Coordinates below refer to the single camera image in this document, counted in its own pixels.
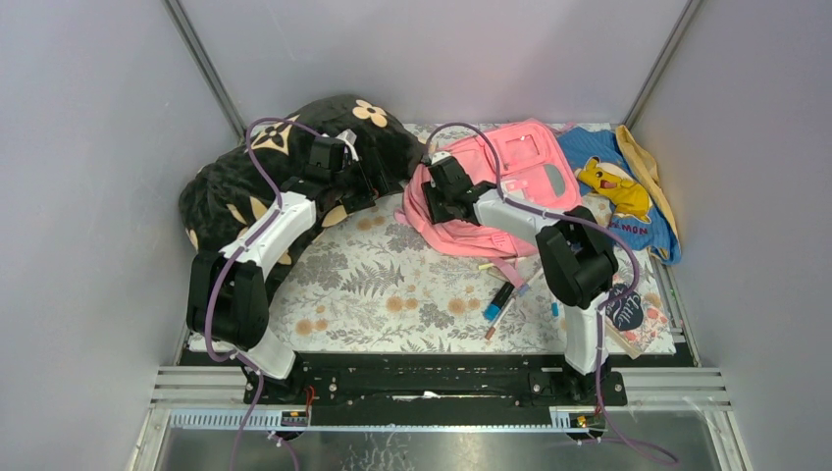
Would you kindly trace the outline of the black pillow with beige flowers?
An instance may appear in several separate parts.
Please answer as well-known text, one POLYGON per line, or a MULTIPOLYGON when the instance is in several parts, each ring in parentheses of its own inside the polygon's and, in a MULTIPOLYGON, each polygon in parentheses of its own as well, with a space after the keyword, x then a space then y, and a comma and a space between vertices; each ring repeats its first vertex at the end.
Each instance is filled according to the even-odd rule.
MULTIPOLYGON (((196 255, 199 250, 218 250, 247 230, 275 201, 283 183, 301 175, 314 137, 345 130, 358 135, 359 152, 378 155, 384 177, 381 197, 401 192, 402 183, 412 178, 427 152, 396 117, 358 95, 310 102, 284 119, 256 127, 243 144, 204 166, 185 185, 178 207, 196 255)), ((286 279, 304 250, 292 251, 290 267, 272 271, 266 281, 268 294, 286 279)))

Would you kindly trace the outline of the pink student backpack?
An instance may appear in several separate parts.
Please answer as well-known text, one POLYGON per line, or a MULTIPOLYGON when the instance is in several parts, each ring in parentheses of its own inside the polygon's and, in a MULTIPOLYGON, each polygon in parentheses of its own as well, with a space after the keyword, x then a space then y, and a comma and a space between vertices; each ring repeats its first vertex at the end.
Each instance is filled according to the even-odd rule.
MULTIPOLYGON (((420 131, 430 151, 437 146, 455 157, 473 183, 500 183, 505 195, 515 201, 540 205, 549 210, 571 210, 582 204, 576 178, 551 129, 536 120, 507 124, 485 132, 498 152, 500 171, 487 142, 473 135, 450 140, 448 127, 420 131)), ((527 241, 498 229, 472 223, 433 223, 423 185, 431 181, 426 165, 419 165, 406 186, 396 219, 419 233, 440 253, 481 258, 525 257, 537 252, 527 241)))

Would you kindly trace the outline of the Little Women book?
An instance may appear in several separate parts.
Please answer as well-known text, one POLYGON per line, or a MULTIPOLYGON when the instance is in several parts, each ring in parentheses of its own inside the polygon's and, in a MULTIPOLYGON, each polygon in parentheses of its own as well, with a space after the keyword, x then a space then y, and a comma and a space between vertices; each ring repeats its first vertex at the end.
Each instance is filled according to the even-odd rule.
POLYGON ((630 358, 673 355, 676 352, 670 321, 653 289, 635 290, 604 307, 607 337, 630 358))

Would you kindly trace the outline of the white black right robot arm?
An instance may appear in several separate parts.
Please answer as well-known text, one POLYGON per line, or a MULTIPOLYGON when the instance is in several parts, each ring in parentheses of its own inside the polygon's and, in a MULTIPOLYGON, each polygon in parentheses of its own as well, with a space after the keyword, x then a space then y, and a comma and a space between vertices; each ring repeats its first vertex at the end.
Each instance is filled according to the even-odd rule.
POLYGON ((601 391, 608 350, 602 303, 618 271, 612 240, 581 205, 552 210, 513 199, 487 181, 474 183, 453 156, 428 166, 422 185, 431 221, 464 221, 506 232, 538 250, 546 285, 567 322, 564 394, 586 404, 601 391))

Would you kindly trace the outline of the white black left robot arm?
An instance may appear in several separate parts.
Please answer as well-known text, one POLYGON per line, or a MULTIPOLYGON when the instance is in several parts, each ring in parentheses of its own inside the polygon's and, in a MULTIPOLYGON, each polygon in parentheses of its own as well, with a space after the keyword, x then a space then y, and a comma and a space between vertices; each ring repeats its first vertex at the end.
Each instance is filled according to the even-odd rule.
POLYGON ((301 175, 285 181, 241 235, 218 250, 199 250, 191 264, 187 327, 214 360, 237 358, 267 377, 267 391, 282 403, 299 399, 305 380, 293 370, 295 351, 269 327, 266 281, 275 268, 290 267, 294 249, 378 199, 378 167, 356 150, 356 140, 351 130, 314 137, 301 175))

